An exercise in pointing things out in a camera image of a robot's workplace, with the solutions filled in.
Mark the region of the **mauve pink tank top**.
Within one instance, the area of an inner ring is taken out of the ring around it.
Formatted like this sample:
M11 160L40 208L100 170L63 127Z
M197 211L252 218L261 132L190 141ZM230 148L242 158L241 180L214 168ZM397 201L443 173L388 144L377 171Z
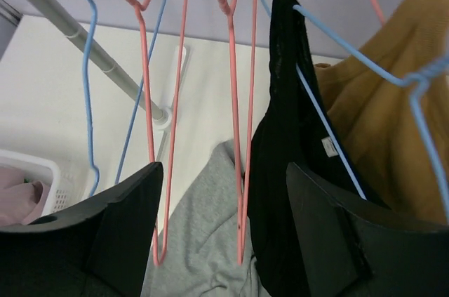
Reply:
M49 190L39 180L26 182L20 169L1 166L1 227L27 225L39 218Z

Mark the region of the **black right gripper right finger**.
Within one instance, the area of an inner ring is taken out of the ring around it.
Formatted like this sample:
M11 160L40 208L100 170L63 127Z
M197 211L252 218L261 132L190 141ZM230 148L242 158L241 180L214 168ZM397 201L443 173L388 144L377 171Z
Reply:
M448 226L394 213L294 163L286 185L312 296L448 295Z

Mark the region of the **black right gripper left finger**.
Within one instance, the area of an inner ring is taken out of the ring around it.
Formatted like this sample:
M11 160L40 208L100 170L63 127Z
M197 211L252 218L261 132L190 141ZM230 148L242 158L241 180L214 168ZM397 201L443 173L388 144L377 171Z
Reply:
M29 225L1 228L2 296L139 296L163 165Z

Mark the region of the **grey tank top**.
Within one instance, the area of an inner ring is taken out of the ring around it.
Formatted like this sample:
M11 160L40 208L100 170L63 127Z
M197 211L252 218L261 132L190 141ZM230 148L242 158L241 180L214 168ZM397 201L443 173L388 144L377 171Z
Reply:
M189 186L168 226L162 265L148 261L142 296L266 296L246 237L236 261L237 198L232 141L220 143Z

